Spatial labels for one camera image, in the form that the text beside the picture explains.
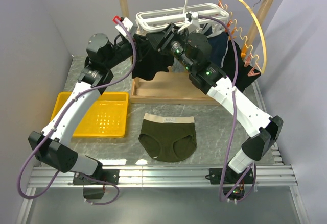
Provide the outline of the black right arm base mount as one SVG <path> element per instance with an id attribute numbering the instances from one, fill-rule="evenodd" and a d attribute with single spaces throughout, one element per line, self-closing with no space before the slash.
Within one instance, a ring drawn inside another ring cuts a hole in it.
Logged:
<path id="1" fill-rule="evenodd" d="M 227 201 L 234 201 L 237 203 L 249 196 L 255 188 L 255 183 L 256 165 L 250 169 L 244 170 L 240 174 L 227 167 L 223 185 L 231 185 L 231 187 L 222 188 L 221 198 L 226 197 Z"/>

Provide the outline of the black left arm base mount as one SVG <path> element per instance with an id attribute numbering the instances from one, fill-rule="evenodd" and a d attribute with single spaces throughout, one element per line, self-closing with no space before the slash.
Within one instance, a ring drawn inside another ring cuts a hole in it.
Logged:
<path id="1" fill-rule="evenodd" d="M 75 172 L 73 186 L 83 186 L 83 198 L 85 202 L 96 206 L 107 205 L 119 197 L 119 177 L 119 169 L 100 169 L 91 176 Z M 116 194 L 111 200 L 101 203 L 99 200 L 104 197 L 107 186 L 112 186 L 116 189 Z"/>

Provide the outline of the olive green underwear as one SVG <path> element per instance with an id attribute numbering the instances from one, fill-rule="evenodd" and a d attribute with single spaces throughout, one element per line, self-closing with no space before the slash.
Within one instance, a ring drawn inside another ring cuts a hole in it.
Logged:
<path id="1" fill-rule="evenodd" d="M 146 113 L 138 140 L 154 160 L 168 163 L 183 161 L 197 149 L 195 118 Z"/>

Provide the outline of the black hanging shorts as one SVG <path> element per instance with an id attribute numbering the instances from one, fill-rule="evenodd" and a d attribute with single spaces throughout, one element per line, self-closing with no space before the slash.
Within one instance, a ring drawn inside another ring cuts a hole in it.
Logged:
<path id="1" fill-rule="evenodd" d="M 261 76 L 261 73 L 251 65 L 244 66 L 245 62 L 241 57 L 241 50 L 236 42 L 235 42 L 235 47 L 238 56 L 238 75 L 236 79 L 236 87 L 241 92 L 243 92 L 258 77 Z M 221 67 L 221 69 L 233 81 L 235 75 L 235 54 L 230 40 L 228 40 L 228 51 L 224 59 L 223 67 Z"/>
<path id="2" fill-rule="evenodd" d="M 133 38 L 136 44 L 136 65 L 132 71 L 133 79 L 141 78 L 151 81 L 158 72 L 168 72 L 168 67 L 174 63 L 173 56 L 159 53 L 145 36 L 134 34 Z"/>

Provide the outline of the black hanging shorts left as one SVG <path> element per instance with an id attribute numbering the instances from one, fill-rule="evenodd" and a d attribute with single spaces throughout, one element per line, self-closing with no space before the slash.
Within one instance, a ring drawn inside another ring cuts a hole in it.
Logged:
<path id="1" fill-rule="evenodd" d="M 133 38 L 136 44 L 136 65 L 132 71 L 133 79 L 141 78 L 151 81 L 158 72 L 168 72 L 168 67 L 174 63 L 173 56 L 159 53 L 145 36 L 134 34 Z"/>

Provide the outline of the white clip hanger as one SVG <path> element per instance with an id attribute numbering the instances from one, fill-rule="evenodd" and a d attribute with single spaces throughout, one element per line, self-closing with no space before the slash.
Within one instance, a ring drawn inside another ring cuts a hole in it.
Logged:
<path id="1" fill-rule="evenodd" d="M 136 24 L 140 32 L 159 32 L 165 29 L 170 23 L 181 27 L 185 23 L 185 15 L 188 12 L 198 12 L 199 15 L 212 17 L 222 21 L 224 24 L 229 21 L 229 13 L 223 8 L 213 3 L 204 3 L 196 5 L 188 5 L 188 0 L 185 0 L 183 7 L 168 8 L 154 11 L 139 12 L 135 16 Z M 199 19 L 201 25 L 211 24 L 213 31 L 219 29 L 218 23 L 210 19 Z"/>

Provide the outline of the navy blue hanging underwear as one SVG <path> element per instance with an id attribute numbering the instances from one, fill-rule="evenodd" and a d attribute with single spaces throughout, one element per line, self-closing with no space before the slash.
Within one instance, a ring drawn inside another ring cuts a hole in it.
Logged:
<path id="1" fill-rule="evenodd" d="M 209 27 L 204 35 L 207 37 L 209 44 L 212 47 L 210 61 L 218 67 L 223 67 L 224 59 L 228 51 L 228 36 L 219 30 L 217 33 L 212 32 L 212 27 Z"/>

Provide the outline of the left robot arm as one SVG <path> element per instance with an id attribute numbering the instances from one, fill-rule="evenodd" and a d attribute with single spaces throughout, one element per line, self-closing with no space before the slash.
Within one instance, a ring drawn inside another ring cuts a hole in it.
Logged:
<path id="1" fill-rule="evenodd" d="M 114 85 L 112 68 L 133 58 L 135 66 L 145 54 L 148 42 L 138 34 L 128 34 L 119 43 L 111 43 L 105 34 L 95 34 L 89 39 L 84 68 L 74 89 L 61 110 L 41 132 L 33 131 L 28 141 L 35 158 L 59 172 L 76 172 L 91 184 L 104 179 L 100 161 L 81 155 L 69 148 L 69 143 L 78 124 L 104 93 Z"/>

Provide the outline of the aluminium table edge rail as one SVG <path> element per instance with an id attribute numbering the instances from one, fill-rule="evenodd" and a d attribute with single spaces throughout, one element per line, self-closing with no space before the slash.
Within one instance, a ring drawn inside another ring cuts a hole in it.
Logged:
<path id="1" fill-rule="evenodd" d="M 151 160 L 136 141 L 75 139 L 71 146 L 117 168 L 120 191 L 109 187 L 105 205 L 93 206 L 71 173 L 60 174 L 46 194 L 23 202 L 17 223 L 300 223 L 290 166 L 265 160 L 245 200 L 221 202 L 218 185 L 206 178 L 222 162 L 221 145 L 203 144 L 173 164 Z"/>

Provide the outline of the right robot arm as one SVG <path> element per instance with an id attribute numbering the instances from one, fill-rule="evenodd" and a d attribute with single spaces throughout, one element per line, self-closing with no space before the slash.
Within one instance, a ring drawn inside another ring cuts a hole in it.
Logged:
<path id="1" fill-rule="evenodd" d="M 206 35 L 180 32 L 178 26 L 171 23 L 164 30 L 147 33 L 146 38 L 154 50 L 177 59 L 188 71 L 192 84 L 220 103 L 233 115 L 233 122 L 239 122 L 247 132 L 249 138 L 229 160 L 225 170 L 229 182 L 238 182 L 245 169 L 261 160 L 277 141 L 283 120 L 259 109 L 210 61 L 212 46 Z"/>

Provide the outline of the wooden drying rack stand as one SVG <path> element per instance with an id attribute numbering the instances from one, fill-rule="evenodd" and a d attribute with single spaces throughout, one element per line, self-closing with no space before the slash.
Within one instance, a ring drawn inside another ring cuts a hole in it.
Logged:
<path id="1" fill-rule="evenodd" d="M 122 15 L 129 16 L 127 0 L 119 0 Z M 238 0 L 249 11 L 253 18 L 253 24 L 243 39 L 243 56 L 248 58 L 253 50 L 253 42 L 260 35 L 261 43 L 264 43 L 263 23 L 273 0 Z M 214 101 L 196 89 L 185 72 L 173 73 L 159 72 L 151 81 L 135 78 L 132 81 L 131 101 L 133 103 L 153 104 L 204 104 L 212 105 Z"/>

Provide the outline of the striped hanging garment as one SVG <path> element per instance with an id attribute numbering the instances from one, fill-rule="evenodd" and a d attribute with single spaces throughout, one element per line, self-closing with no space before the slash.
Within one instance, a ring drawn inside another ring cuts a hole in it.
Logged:
<path id="1" fill-rule="evenodd" d="M 185 72 L 185 68 L 177 59 L 174 59 L 173 65 L 171 67 L 171 72 L 173 73 Z"/>

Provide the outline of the yellow plastic tray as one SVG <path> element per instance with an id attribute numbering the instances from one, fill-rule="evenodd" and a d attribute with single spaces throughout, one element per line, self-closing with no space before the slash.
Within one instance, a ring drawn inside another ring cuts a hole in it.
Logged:
<path id="1" fill-rule="evenodd" d="M 95 92 L 81 97 L 64 114 L 53 136 L 71 138 L 123 138 L 126 132 L 129 95 L 105 92 L 95 100 Z"/>

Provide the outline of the black hanging shorts right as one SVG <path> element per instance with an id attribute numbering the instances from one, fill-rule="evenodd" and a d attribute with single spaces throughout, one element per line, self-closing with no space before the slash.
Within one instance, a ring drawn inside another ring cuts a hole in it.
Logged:
<path id="1" fill-rule="evenodd" d="M 258 77 L 261 76 L 261 73 L 251 65 L 244 66 L 245 62 L 241 57 L 241 50 L 236 42 L 235 42 L 235 47 L 238 56 L 238 75 L 236 79 L 236 87 L 241 92 L 243 92 Z M 230 40 L 228 40 L 228 51 L 224 59 L 223 67 L 221 67 L 221 69 L 233 81 L 235 75 L 235 54 Z"/>

